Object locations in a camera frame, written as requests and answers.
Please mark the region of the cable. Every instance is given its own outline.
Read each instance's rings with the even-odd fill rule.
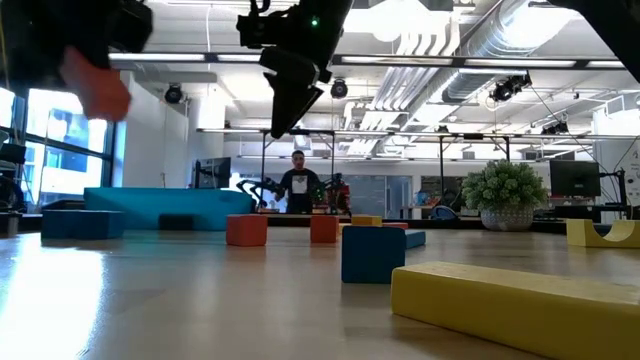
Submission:
[[[620,163],[622,162],[622,160],[624,160],[625,156],[627,156],[627,154],[629,153],[629,151],[631,151],[631,149],[633,149],[633,145],[636,144],[636,142],[638,141],[638,139],[640,139],[640,135],[636,136],[635,139],[633,139],[633,142],[631,142],[631,145],[629,145],[629,148],[627,149],[627,151],[624,152],[624,154],[622,155],[622,157],[620,157],[620,160],[618,160],[618,162],[616,163],[616,166],[613,167],[613,172],[616,172],[616,169],[618,169],[618,165],[620,165]]]
[[[207,52],[211,52],[211,34],[209,34],[209,14],[211,14],[211,9],[213,5],[209,6],[207,9],[207,15],[205,16],[205,30],[207,31]],[[207,64],[207,71],[211,71],[211,63]],[[207,86],[207,95],[209,95],[209,86]]]
[[[536,91],[536,89],[533,86],[530,86],[531,90],[533,90],[533,92],[536,94],[536,96],[538,97],[538,99],[540,99],[540,102],[542,103],[542,105],[544,105],[544,107],[547,109],[547,111],[549,111],[549,114],[551,114],[551,116],[557,121],[557,122],[562,122],[562,120],[558,119],[558,116],[556,116],[556,114],[551,110],[551,108],[549,108],[549,105],[547,105],[547,103],[544,101],[544,99],[542,98],[542,96],[540,96],[540,94]],[[580,141],[578,140],[578,138],[576,138],[575,136],[573,136],[569,131],[567,131],[567,134],[569,134],[569,136],[571,136],[571,139],[573,139],[573,141],[576,142],[576,144],[580,145],[580,147],[584,150],[585,153],[587,153],[592,159],[593,161],[595,161],[596,164],[598,164],[598,166],[600,168],[602,168],[604,170],[605,173],[610,173],[604,166],[602,166],[602,164],[600,164],[600,162],[598,160],[596,160],[596,158],[593,156],[593,154],[589,153],[589,151],[587,150],[586,147],[584,147],[584,145],[582,145],[580,143]],[[613,182],[613,179],[611,177],[609,177],[609,180],[611,181],[611,186],[613,188],[614,194],[616,195],[616,201],[618,199],[618,193],[616,191],[616,185]]]

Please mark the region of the ceiling light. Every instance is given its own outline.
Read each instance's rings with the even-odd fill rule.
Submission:
[[[393,132],[389,131],[336,131],[336,135],[362,135],[362,136],[385,136],[385,135],[393,135]]]
[[[450,66],[453,59],[427,56],[369,56],[369,55],[347,55],[340,56],[336,65],[358,65],[358,64],[379,64],[379,65],[414,65],[414,66]]]
[[[527,70],[514,69],[460,69],[460,74],[477,74],[477,75],[527,75]]]
[[[607,69],[624,69],[624,64],[621,61],[607,60],[607,61],[589,61],[588,68],[607,68]]]
[[[507,80],[496,83],[495,89],[489,93],[489,98],[496,103],[505,102],[520,93],[523,88],[531,85],[529,72],[524,76],[509,76]]]
[[[219,54],[219,62],[230,63],[258,63],[260,54]]]
[[[523,58],[523,59],[500,59],[500,58],[490,58],[490,59],[468,59],[465,62],[465,65],[468,66],[504,66],[504,67],[519,67],[519,68],[569,68],[575,66],[576,62],[574,60],[537,60],[533,58]]]
[[[421,133],[421,132],[399,132],[396,133],[398,136],[428,136],[433,135],[432,133]]]
[[[339,161],[406,161],[408,159],[403,158],[372,158],[372,157],[357,157],[357,156],[337,156],[334,160]]]
[[[147,61],[147,62],[204,62],[204,54],[174,53],[111,53],[109,59],[114,61]]]
[[[196,129],[198,132],[208,133],[224,133],[224,134],[259,134],[262,132],[260,129]]]
[[[262,159],[262,155],[238,155],[239,159]],[[265,159],[276,160],[281,159],[280,156],[266,155]]]

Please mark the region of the security camera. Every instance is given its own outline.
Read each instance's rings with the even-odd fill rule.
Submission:
[[[169,84],[169,90],[164,94],[164,99],[169,104],[180,104],[184,93],[180,84]]]
[[[349,88],[344,79],[336,79],[331,86],[331,97],[334,99],[344,99],[349,93]]]

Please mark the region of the orange object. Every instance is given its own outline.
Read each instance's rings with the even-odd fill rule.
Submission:
[[[264,246],[267,243],[267,217],[262,215],[227,216],[227,245]]]
[[[80,99],[89,119],[124,120],[131,94],[120,81],[120,72],[93,66],[76,48],[64,49],[59,68],[62,79]]]
[[[314,215],[311,217],[311,243],[335,243],[339,229],[339,217]]]
[[[407,224],[407,223],[382,223],[382,226],[384,226],[384,227],[397,227],[397,228],[405,229],[405,230],[407,230],[409,228],[409,224]]]

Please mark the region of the window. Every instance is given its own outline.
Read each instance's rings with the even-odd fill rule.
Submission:
[[[28,134],[104,152],[107,122],[88,120],[74,94],[31,89],[28,107]]]
[[[11,127],[15,98],[16,96],[11,91],[0,88],[0,126]]]
[[[22,190],[27,202],[45,205],[62,199],[82,200],[86,187],[101,185],[102,159],[44,144],[26,145],[29,155]]]

